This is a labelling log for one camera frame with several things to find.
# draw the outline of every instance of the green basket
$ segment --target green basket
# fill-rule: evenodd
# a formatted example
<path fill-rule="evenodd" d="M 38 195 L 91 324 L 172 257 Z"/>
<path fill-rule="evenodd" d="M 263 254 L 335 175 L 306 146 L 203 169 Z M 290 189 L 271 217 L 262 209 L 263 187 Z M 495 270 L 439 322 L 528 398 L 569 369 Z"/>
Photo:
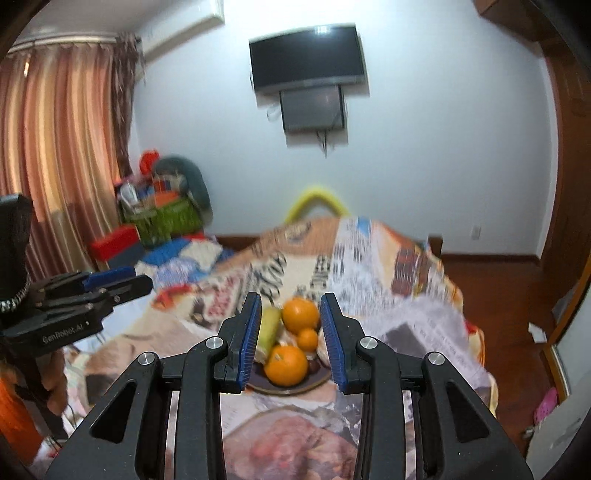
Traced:
<path fill-rule="evenodd" d="M 188 198 L 141 213 L 124 213 L 123 220 L 136 226 L 145 247 L 156 247 L 174 236 L 197 232 L 203 226 L 197 210 Z"/>

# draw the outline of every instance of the wooden floor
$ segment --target wooden floor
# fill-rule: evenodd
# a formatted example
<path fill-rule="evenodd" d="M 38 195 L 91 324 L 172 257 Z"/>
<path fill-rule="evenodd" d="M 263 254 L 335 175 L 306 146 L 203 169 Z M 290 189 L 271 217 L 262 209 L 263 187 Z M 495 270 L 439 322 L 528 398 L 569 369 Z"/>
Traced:
<path fill-rule="evenodd" d="M 499 385 L 497 416 L 522 453 L 521 433 L 552 386 L 528 322 L 549 337 L 555 302 L 541 269 L 527 262 L 444 262 L 446 274 L 464 294 L 464 315 L 485 334 L 486 368 Z"/>

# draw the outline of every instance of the curtain rod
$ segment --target curtain rod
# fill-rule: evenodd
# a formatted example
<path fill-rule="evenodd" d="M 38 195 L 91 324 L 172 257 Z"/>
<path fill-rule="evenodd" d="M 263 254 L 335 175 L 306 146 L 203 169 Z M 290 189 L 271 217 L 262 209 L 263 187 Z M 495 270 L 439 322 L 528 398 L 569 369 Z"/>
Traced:
<path fill-rule="evenodd" d="M 114 35 L 61 35 L 59 37 L 41 38 L 39 40 L 26 40 L 14 45 L 8 54 L 15 53 L 28 48 L 42 45 L 56 45 L 60 43 L 116 43 Z"/>

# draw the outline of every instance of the ceiling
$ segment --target ceiling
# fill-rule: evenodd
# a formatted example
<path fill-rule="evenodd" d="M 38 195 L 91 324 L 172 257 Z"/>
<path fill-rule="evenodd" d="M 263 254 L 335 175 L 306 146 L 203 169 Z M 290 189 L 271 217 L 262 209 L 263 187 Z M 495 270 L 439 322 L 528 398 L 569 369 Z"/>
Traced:
<path fill-rule="evenodd" d="M 136 31 L 179 0 L 51 0 L 17 41 L 68 33 Z"/>

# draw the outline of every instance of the wooden door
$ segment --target wooden door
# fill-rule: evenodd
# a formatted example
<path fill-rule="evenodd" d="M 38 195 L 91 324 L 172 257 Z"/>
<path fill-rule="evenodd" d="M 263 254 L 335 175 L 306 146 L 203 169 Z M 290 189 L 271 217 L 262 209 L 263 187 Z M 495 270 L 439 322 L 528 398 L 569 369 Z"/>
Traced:
<path fill-rule="evenodd" d="M 542 265 L 560 297 L 591 250 L 591 82 L 564 43 L 544 50 L 558 117 L 558 179 Z"/>

